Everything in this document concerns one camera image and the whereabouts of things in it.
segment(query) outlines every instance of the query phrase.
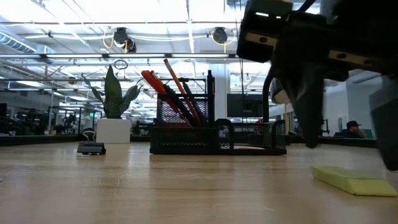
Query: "ceiling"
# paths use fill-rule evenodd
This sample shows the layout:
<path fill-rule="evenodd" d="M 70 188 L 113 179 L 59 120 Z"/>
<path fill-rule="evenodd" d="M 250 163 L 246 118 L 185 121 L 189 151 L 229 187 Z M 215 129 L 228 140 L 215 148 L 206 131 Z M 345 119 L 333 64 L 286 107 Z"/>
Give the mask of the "ceiling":
<path fill-rule="evenodd" d="M 237 47 L 237 27 L 244 12 L 244 6 L 235 8 L 227 5 L 227 0 L 43 0 L 41 3 L 45 9 L 40 7 L 38 2 L 39 0 L 1 1 L 0 31 L 8 32 L 27 45 L 44 45 L 58 54 L 124 53 L 123 49 L 114 44 L 110 47 L 112 33 L 117 27 L 127 28 L 127 33 L 137 45 L 137 53 L 233 54 Z M 297 9 L 304 0 L 293 2 L 294 9 Z M 319 10 L 320 3 L 315 3 L 307 12 L 317 14 Z M 225 28 L 228 45 L 219 45 L 213 41 L 211 32 L 215 27 Z M 0 44 L 0 53 L 20 54 L 2 44 Z M 45 77 L 59 80 L 80 77 L 83 74 L 92 79 L 102 79 L 106 74 L 106 66 L 113 62 L 114 60 L 56 59 L 53 64 L 47 65 L 46 73 L 44 65 L 35 60 L 13 59 L 5 62 L 0 60 L 0 63 L 6 65 L 0 77 L 23 79 Z M 122 82 L 123 88 L 129 88 L 138 81 L 141 70 L 154 70 L 161 78 L 171 78 L 161 59 L 129 59 L 126 62 L 129 66 L 119 72 L 119 78 L 127 78 L 131 82 Z M 230 76 L 231 89 L 240 90 L 241 69 L 237 60 L 173 60 L 172 66 L 180 77 L 200 78 L 214 63 L 226 64 L 225 72 Z M 11 66 L 22 67 L 26 71 L 10 71 Z M 245 62 L 246 76 L 243 81 L 245 88 L 260 90 L 268 69 L 267 63 Z M 58 81 L 41 83 L 65 89 L 86 88 L 81 83 L 76 85 Z M 21 87 L 21 83 L 14 84 L 15 88 Z M 196 92 L 201 92 L 197 83 L 190 82 L 189 85 Z M 63 95 L 60 97 L 73 95 L 93 100 L 87 92 L 60 91 L 59 93 Z M 138 97 L 137 101 L 140 100 L 145 100 L 145 103 L 155 102 L 144 93 Z"/>

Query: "white planter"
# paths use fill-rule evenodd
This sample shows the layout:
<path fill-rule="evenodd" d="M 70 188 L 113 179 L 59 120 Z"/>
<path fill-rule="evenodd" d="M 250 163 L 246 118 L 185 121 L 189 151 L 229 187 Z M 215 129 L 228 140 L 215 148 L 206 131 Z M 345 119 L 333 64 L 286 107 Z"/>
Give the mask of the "white planter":
<path fill-rule="evenodd" d="M 96 142 L 108 144 L 130 143 L 131 122 L 126 119 L 101 119 L 97 123 Z"/>

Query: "cap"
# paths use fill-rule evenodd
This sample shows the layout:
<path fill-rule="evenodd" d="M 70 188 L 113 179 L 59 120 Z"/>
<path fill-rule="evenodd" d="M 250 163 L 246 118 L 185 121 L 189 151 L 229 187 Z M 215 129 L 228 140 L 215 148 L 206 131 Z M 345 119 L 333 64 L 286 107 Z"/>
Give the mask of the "cap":
<path fill-rule="evenodd" d="M 360 124 L 358 124 L 356 121 L 347 122 L 347 129 L 349 129 L 350 127 L 358 127 L 358 126 L 360 126 Z"/>

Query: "table surface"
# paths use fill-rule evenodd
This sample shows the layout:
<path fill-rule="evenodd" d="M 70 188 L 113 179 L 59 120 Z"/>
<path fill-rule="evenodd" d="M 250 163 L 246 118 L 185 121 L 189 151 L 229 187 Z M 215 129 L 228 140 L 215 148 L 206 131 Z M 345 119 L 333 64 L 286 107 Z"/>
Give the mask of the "table surface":
<path fill-rule="evenodd" d="M 149 144 L 0 148 L 0 223 L 397 223 L 398 198 L 357 197 L 310 166 L 387 178 L 375 149 L 289 146 L 286 156 L 150 155 Z"/>

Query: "white pillar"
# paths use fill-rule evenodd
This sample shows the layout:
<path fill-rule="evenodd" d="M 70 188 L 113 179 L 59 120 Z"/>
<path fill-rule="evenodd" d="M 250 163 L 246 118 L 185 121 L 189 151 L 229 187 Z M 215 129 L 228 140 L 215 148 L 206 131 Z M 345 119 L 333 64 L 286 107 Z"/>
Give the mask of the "white pillar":
<path fill-rule="evenodd" d="M 229 93 L 229 70 L 226 64 L 209 64 L 215 78 L 215 119 L 226 118 L 226 95 Z"/>

